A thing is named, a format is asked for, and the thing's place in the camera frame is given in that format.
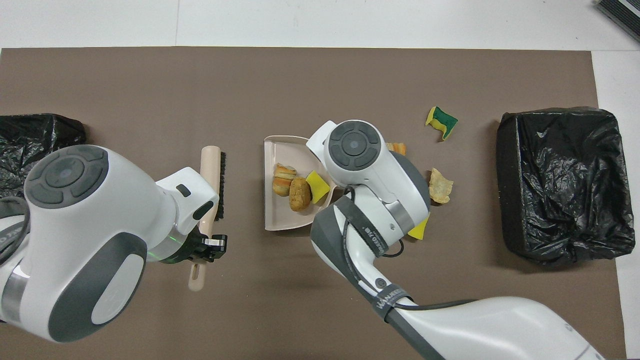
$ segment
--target gray band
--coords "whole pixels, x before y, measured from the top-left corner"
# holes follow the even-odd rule
[[[2,312],[5,320],[13,323],[20,322],[20,303],[22,294],[27,287],[29,276],[20,268],[20,263],[13,268],[9,279],[7,279],[2,296]]]
[[[385,239],[371,221],[369,221],[367,215],[364,215],[362,210],[360,210],[351,199],[343,196],[335,202],[335,205],[358,232],[367,246],[369,246],[376,258],[379,258],[387,252],[389,246],[385,242]]]
[[[393,216],[394,220],[398,223],[398,225],[400,225],[400,229],[402,229],[403,234],[409,233],[409,231],[411,231],[415,227],[411,215],[409,215],[409,212],[398,200],[390,204],[385,204],[385,208],[389,210],[391,216]]]
[[[152,249],[147,250],[147,261],[162,261],[170,257],[182,247],[186,238],[186,236],[178,232],[174,224],[163,241],[160,241]]]
[[[373,300],[373,310],[387,322],[386,317],[398,300],[409,297],[409,294],[396,284],[389,284],[382,289]]]

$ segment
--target black rubber pad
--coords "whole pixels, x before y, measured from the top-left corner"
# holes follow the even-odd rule
[[[380,136],[370,125],[345,121],[329,136],[329,155],[343,169],[357,171],[369,167],[380,154]]]
[[[179,184],[175,187],[175,189],[178,190],[184,197],[191,195],[191,191],[189,191],[189,188],[184,186],[184,184]]]
[[[93,194],[108,170],[105,150],[92,145],[66,147],[33,167],[24,184],[24,193],[31,203],[41,208],[66,208]]]
[[[194,211],[193,220],[200,220],[211,208],[213,208],[213,201],[205,202],[203,206]]]

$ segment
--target bread piece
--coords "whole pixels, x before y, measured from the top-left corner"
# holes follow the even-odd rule
[[[293,180],[293,178],[296,177],[296,174],[296,169],[282,165],[281,163],[277,163],[276,169],[273,171],[274,177],[280,177],[287,180]]]
[[[293,211],[303,211],[311,203],[311,187],[304,177],[296,177],[291,181],[289,189],[289,207]]]
[[[291,180],[281,179],[279,177],[273,178],[273,192],[280,196],[289,196],[289,188],[291,187]]]

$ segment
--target sponge piece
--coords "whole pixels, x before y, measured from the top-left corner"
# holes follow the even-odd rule
[[[427,226],[427,221],[429,221],[429,217],[424,219],[424,221],[421,222],[418,226],[411,229],[411,231],[409,231],[407,235],[411,236],[412,238],[422,240],[422,238],[424,237],[424,228]]]
[[[307,182],[311,187],[311,202],[317,204],[329,192],[329,184],[315,170],[311,171],[311,174],[307,176]]]
[[[431,125],[436,130],[442,131],[442,141],[444,141],[451,135],[451,131],[457,123],[458,119],[442,111],[438,106],[434,106],[429,111],[427,122],[424,125]]]

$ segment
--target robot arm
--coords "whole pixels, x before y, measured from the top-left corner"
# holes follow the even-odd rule
[[[0,262],[0,319],[47,340],[78,340],[112,321],[147,261],[214,257],[192,230],[218,194],[191,168],[155,183],[111,150],[77,145],[39,161],[24,193],[29,223],[0,219],[11,241],[30,225]]]
[[[425,359],[601,359],[562,318],[532,300],[499,297],[418,306],[374,260],[429,215],[429,188],[380,132],[327,122],[307,146],[348,189],[311,228],[318,255]]]

